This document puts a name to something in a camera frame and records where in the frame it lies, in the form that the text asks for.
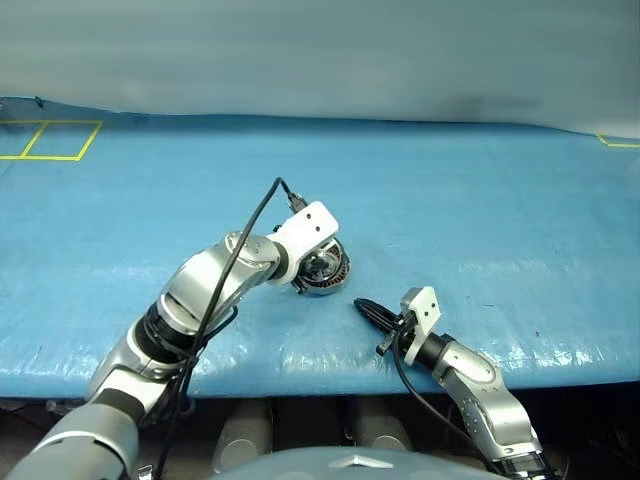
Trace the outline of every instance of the white bracket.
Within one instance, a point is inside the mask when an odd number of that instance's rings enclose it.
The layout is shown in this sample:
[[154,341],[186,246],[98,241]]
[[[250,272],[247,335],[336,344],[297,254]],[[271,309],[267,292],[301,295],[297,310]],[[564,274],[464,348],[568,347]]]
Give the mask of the white bracket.
[[300,269],[300,263],[338,232],[338,221],[321,202],[313,202],[289,217],[277,232],[267,235],[279,243],[287,252],[287,270],[278,278],[270,280],[274,285],[291,282]]
[[404,357],[407,365],[413,365],[420,348],[442,314],[433,287],[412,288],[402,297],[400,306],[402,313],[413,312],[418,320],[414,329],[415,337]]

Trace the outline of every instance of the electric wire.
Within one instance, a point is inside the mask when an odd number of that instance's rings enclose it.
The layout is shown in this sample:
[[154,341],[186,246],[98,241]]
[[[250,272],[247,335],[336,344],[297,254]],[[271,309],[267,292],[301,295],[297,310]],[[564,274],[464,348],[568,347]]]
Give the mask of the electric wire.
[[4,410],[4,409],[0,409],[0,418],[1,417],[11,417],[11,418],[16,418],[18,420],[21,420],[23,423],[29,424],[34,428],[37,428],[38,430],[42,431],[42,432],[48,432],[49,429],[47,427],[43,427],[42,425],[39,425],[38,423],[23,417],[22,415],[19,414],[19,412],[26,410],[28,408],[32,408],[32,407],[42,407],[42,405],[39,404],[31,404],[31,405],[23,405],[22,407],[18,407],[18,408],[14,408],[11,410]]
[[225,322],[223,322],[223,324],[216,327],[216,329],[214,329],[209,335],[205,335],[207,326],[209,325],[215,312],[215,308],[218,304],[218,300],[220,298],[220,294],[222,292],[224,284],[229,277],[229,274],[231,273],[231,270],[233,269],[238,256],[240,255],[240,251],[246,243],[247,237],[251,233],[251,229],[255,225],[258,217],[260,216],[266,205],[275,194],[278,186],[282,186],[282,189],[287,195],[291,194],[291,190],[289,189],[289,186],[286,184],[286,182],[281,177],[277,177],[247,221],[247,224],[245,225],[244,229],[242,230],[242,234],[240,235],[240,239],[236,243],[236,246],[231,252],[231,255],[227,259],[227,262],[225,263],[222,272],[220,273],[220,277],[218,278],[218,283],[216,284],[216,287],[211,294],[211,298],[202,317],[202,321],[200,322],[200,326],[194,337],[189,357],[186,359],[185,366],[180,370],[178,377],[174,381],[169,400],[169,408],[171,409],[169,427],[167,429],[162,450],[158,458],[157,467],[154,472],[155,480],[160,480],[162,478],[162,472],[164,471],[167,457],[169,455],[169,450],[171,448],[171,443],[173,442],[173,437],[175,435],[176,427],[180,418],[182,402],[187,395],[187,391],[189,389],[189,384],[191,382],[191,377],[193,374],[193,369],[195,368],[195,365],[197,363],[199,352],[206,346],[206,343],[211,340],[211,338],[213,338],[225,327],[227,327],[235,318],[235,314],[237,314],[237,310],[235,310],[234,314],[231,315],[231,319],[227,319]]
[[392,350],[393,350],[393,363],[396,366],[396,370],[398,371],[398,375],[400,376],[400,380],[402,380],[402,383],[404,384],[404,386],[407,388],[407,390],[409,390],[409,393],[411,393],[411,395],[413,395],[413,397],[416,400],[418,400],[418,402],[429,413],[431,413],[431,415],[433,415],[440,422],[442,422],[444,425],[446,425],[446,427],[449,428],[451,430],[451,432],[453,432],[455,434],[456,437],[458,437],[465,444],[467,444],[469,447],[471,447],[479,455],[480,460],[482,460],[482,463],[484,463],[484,465],[487,468],[487,470],[501,475],[502,472],[493,464],[493,462],[491,460],[489,460],[485,456],[485,454],[478,448],[478,446],[474,443],[474,441],[471,439],[471,437],[469,437],[469,435],[464,433],[453,422],[448,420],[447,417],[442,415],[433,405],[431,405],[429,402],[427,402],[424,399],[424,397],[418,393],[418,391],[415,389],[415,387],[413,386],[413,384],[411,383],[411,381],[407,377],[407,374],[405,373],[404,369],[402,368],[402,363],[401,363],[401,360],[400,360],[399,339],[400,339],[400,335],[399,334],[396,334],[395,337],[393,338],[393,345],[391,347]]
[[569,465],[571,465],[571,457],[567,457],[567,463],[564,465],[564,472],[562,472],[561,480],[567,480],[569,476]]

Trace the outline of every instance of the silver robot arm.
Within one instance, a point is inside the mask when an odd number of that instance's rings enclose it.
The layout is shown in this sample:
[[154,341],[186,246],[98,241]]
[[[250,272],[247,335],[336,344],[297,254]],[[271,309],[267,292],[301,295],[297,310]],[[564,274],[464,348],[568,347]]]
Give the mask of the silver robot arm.
[[[300,267],[333,240],[338,223],[320,202],[301,206],[274,233],[250,235],[224,283],[205,335],[253,287],[294,283]],[[95,372],[87,403],[69,413],[7,479],[117,480],[133,474],[138,427],[166,406],[168,385],[185,368],[220,273],[239,232],[189,258]]]
[[384,355],[398,336],[405,363],[413,365],[417,361],[431,370],[434,380],[459,408],[473,443],[502,475],[514,479],[556,478],[529,415],[507,390],[495,362],[448,335],[433,332],[441,314],[432,287],[409,290],[400,302],[402,313],[394,321],[368,315],[367,307],[373,304],[370,300],[358,299],[355,303],[365,317],[389,333],[378,346],[378,353]]

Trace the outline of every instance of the black cable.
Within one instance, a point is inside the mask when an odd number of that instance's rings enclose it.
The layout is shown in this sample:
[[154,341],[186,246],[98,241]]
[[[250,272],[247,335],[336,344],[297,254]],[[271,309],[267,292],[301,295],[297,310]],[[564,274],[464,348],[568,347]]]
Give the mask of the black cable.
[[402,362],[400,360],[400,338],[405,336],[415,325],[415,319],[413,319],[412,321],[411,318],[404,318],[401,315],[396,315],[391,310],[380,305],[379,303],[366,298],[358,298],[354,300],[353,303],[358,311],[365,318],[373,322],[373,324],[380,330],[384,331],[385,333],[395,332],[392,342],[393,363],[395,364],[396,370],[398,371],[400,380],[402,380],[404,386],[407,388],[407,390],[409,390],[409,393],[411,393],[415,397],[415,399],[418,400],[418,402],[420,402],[420,404],[425,409],[427,409],[429,413],[431,413],[431,415],[436,417],[459,439],[461,439],[465,444],[469,445],[475,452],[477,452],[488,470],[501,474],[498,467],[496,467],[493,462],[491,462],[484,455],[484,453],[482,453],[482,451],[469,437],[469,435],[464,433],[451,420],[442,415],[435,407],[427,402],[424,397],[422,397],[422,395],[418,393],[413,384],[409,381],[407,374],[404,372],[404,369],[402,368]]
[[[452,418],[453,418],[453,410],[456,408],[456,404],[455,402],[451,402],[451,405],[449,405],[449,408],[447,409],[447,420],[449,420],[450,422],[452,422]],[[444,435],[442,437],[442,444],[444,445],[445,448],[447,448],[447,446],[449,446],[449,428],[445,428],[444,429]]]
[[235,315],[232,315],[231,320],[228,320],[224,322],[224,324],[221,324],[219,327],[216,327],[217,331],[214,330],[211,334],[209,334],[208,336],[205,336],[204,332],[206,331],[207,326],[209,325],[209,322],[211,321],[215,308],[218,304],[218,300],[220,298],[220,293],[222,292],[222,288],[224,287],[225,281],[227,280],[227,277],[231,273],[231,270],[233,269],[233,266],[238,256],[240,255],[240,251],[242,250],[243,245],[247,241],[247,237],[249,236],[251,229],[255,225],[256,221],[258,220],[258,217],[266,207],[267,203],[269,203],[269,200],[271,200],[274,193],[278,189],[278,186],[280,185],[282,186],[282,189],[285,191],[285,193],[287,193],[287,195],[291,194],[291,190],[289,189],[289,186],[286,184],[286,182],[282,178],[278,177],[274,180],[273,184],[271,185],[271,188],[269,188],[269,190],[267,191],[263,199],[260,201],[256,209],[254,210],[253,214],[247,221],[247,224],[245,225],[244,229],[242,230],[242,235],[240,235],[240,239],[236,243],[236,246],[233,249],[233,252],[231,252],[231,255],[227,259],[227,262],[225,263],[222,269],[222,272],[220,273],[220,278],[218,279],[218,283],[216,284],[216,287],[213,290],[213,293],[211,294],[211,299],[209,300],[207,309],[205,310],[205,313],[202,317],[202,321],[200,322],[198,331],[196,332],[193,346],[189,353],[189,357],[186,360],[184,368],[178,374],[178,378],[176,379],[173,385],[173,388],[171,390],[170,400],[169,400],[170,408],[172,408],[171,419],[169,423],[169,428],[167,430],[167,434],[165,435],[162,451],[160,452],[160,457],[158,459],[158,465],[154,474],[155,480],[160,480],[162,478],[162,472],[164,470],[164,466],[167,461],[167,456],[169,455],[169,449],[171,447],[171,443],[173,442],[173,436],[175,434],[175,430],[178,424],[178,419],[180,417],[180,411],[182,409],[182,400],[187,395],[189,384],[191,382],[191,376],[193,374],[193,369],[195,368],[195,365],[197,362],[198,352],[200,352],[200,350],[206,345],[206,342],[208,340],[211,340],[211,338],[213,338],[214,335],[219,333],[224,327],[226,327],[229,323],[231,323],[233,318],[235,318]]
[[43,432],[48,432],[50,430],[49,428],[43,427],[42,425],[39,425],[36,422],[34,422],[32,420],[29,420],[28,418],[25,418],[22,415],[18,414],[18,412],[21,412],[22,410],[26,410],[27,408],[31,408],[31,407],[42,407],[42,405],[38,405],[38,404],[23,405],[22,407],[14,408],[12,410],[2,410],[2,409],[0,409],[0,417],[3,417],[3,416],[6,415],[6,416],[10,416],[12,418],[17,418],[19,420],[22,420],[24,423],[28,423],[32,427],[37,428],[38,430],[41,430]]
[[569,466],[571,465],[571,457],[567,457],[567,463],[564,464],[564,472],[562,472],[562,478],[560,480],[567,480],[569,476]]
[[399,333],[396,334],[393,337],[393,345],[392,345],[393,363],[396,366],[396,370],[398,371],[398,375],[400,376],[400,380],[402,380],[402,383],[404,383],[404,386],[407,387],[407,390],[409,390],[409,393],[411,393],[411,395],[413,395],[414,398],[416,400],[418,400],[418,402],[420,402],[420,404],[425,409],[427,409],[427,411],[429,413],[431,413],[431,415],[433,415],[438,420],[440,420],[443,424],[445,424],[460,440],[462,440],[469,447],[471,447],[475,452],[477,452],[478,455],[480,456],[480,460],[482,460],[482,463],[484,463],[484,465],[487,468],[487,470],[501,475],[502,472],[500,472],[498,467],[496,467],[493,464],[493,462],[491,460],[489,460],[484,455],[484,453],[482,453],[482,451],[474,443],[474,441],[471,439],[471,437],[469,437],[469,435],[467,435],[462,430],[460,430],[456,425],[453,424],[453,422],[447,420],[447,418],[444,415],[442,415],[433,405],[431,405],[429,402],[427,402],[424,399],[424,397],[418,393],[418,391],[415,389],[413,384],[409,381],[409,378],[407,377],[407,374],[404,372],[404,369],[402,368],[402,363],[400,361],[400,342],[399,342],[399,339],[400,339],[400,334]]

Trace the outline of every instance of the white wall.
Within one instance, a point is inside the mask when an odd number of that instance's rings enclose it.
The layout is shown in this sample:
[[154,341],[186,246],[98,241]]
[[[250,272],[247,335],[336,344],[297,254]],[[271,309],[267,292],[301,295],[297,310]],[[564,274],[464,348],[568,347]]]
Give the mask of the white wall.
[[640,137],[640,0],[1,0],[0,93]]

